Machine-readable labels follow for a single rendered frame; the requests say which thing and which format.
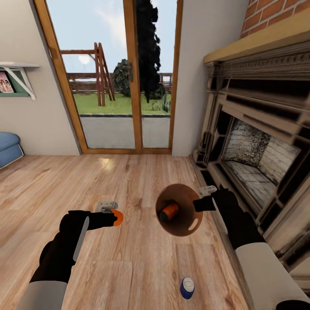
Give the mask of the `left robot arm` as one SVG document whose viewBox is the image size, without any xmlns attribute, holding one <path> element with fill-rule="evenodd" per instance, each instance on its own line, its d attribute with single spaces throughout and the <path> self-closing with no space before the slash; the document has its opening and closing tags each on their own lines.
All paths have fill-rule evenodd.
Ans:
<svg viewBox="0 0 310 310">
<path fill-rule="evenodd" d="M 61 310 L 71 268 L 78 259 L 86 232 L 113 226 L 118 217 L 105 210 L 117 208 L 115 201 L 100 201 L 95 213 L 68 211 L 61 220 L 59 233 L 41 252 L 39 267 L 15 310 Z"/>
</svg>

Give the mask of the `trash can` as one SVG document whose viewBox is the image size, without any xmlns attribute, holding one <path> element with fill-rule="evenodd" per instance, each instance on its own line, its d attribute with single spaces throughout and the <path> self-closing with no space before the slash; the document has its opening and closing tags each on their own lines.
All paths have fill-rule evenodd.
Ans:
<svg viewBox="0 0 310 310">
<path fill-rule="evenodd" d="M 193 234 L 201 225 L 203 211 L 196 212 L 193 201 L 200 199 L 198 194 L 189 186 L 175 183 L 165 187 L 159 194 L 156 204 L 156 217 L 162 228 L 173 236 L 189 236 Z M 160 212 L 170 203 L 176 203 L 180 211 L 170 222 L 164 223 L 160 219 Z M 198 218 L 196 226 L 189 230 L 194 221 Z"/>
</svg>

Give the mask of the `can of soda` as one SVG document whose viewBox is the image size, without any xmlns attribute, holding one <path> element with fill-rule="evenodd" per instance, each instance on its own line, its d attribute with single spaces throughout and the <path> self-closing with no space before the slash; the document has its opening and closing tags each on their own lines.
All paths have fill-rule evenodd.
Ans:
<svg viewBox="0 0 310 310">
<path fill-rule="evenodd" d="M 167 207 L 165 207 L 160 212 L 160 219 L 164 222 L 170 222 L 173 218 L 175 218 L 180 211 L 179 206 L 176 203 L 170 203 Z"/>
<path fill-rule="evenodd" d="M 119 226 L 123 222 L 123 214 L 120 211 L 117 211 L 115 209 L 108 209 L 105 210 L 105 213 L 114 213 L 114 217 L 118 217 L 118 219 L 114 222 L 113 226 Z"/>
<path fill-rule="evenodd" d="M 181 287 L 180 287 L 181 295 L 185 299 L 190 299 L 192 297 L 194 290 L 195 290 L 195 284 L 192 278 L 190 277 L 183 278 Z"/>
</svg>

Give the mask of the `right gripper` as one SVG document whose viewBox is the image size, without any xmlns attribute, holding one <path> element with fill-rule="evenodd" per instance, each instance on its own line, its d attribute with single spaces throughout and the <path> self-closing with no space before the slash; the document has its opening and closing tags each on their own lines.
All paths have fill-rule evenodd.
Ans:
<svg viewBox="0 0 310 310">
<path fill-rule="evenodd" d="M 193 201 L 194 207 L 196 212 L 200 212 L 200 211 L 213 211 L 209 208 L 209 206 L 207 205 L 207 197 L 203 197 L 197 200 Z"/>
</svg>

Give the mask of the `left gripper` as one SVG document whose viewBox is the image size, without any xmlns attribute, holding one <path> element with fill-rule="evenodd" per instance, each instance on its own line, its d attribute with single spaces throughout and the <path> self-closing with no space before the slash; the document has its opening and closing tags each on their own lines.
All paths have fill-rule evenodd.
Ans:
<svg viewBox="0 0 310 310">
<path fill-rule="evenodd" d="M 114 217 L 114 213 L 94 213 L 97 216 L 98 222 L 94 229 L 101 227 L 111 227 L 118 217 Z"/>
</svg>

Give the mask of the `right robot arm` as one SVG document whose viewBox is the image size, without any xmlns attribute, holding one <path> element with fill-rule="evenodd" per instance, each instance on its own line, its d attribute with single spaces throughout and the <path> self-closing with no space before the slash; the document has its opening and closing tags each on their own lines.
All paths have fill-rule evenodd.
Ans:
<svg viewBox="0 0 310 310">
<path fill-rule="evenodd" d="M 199 188 L 196 212 L 217 211 L 241 264 L 255 310 L 310 310 L 310 299 L 292 279 L 249 212 L 243 212 L 229 188 Z"/>
</svg>

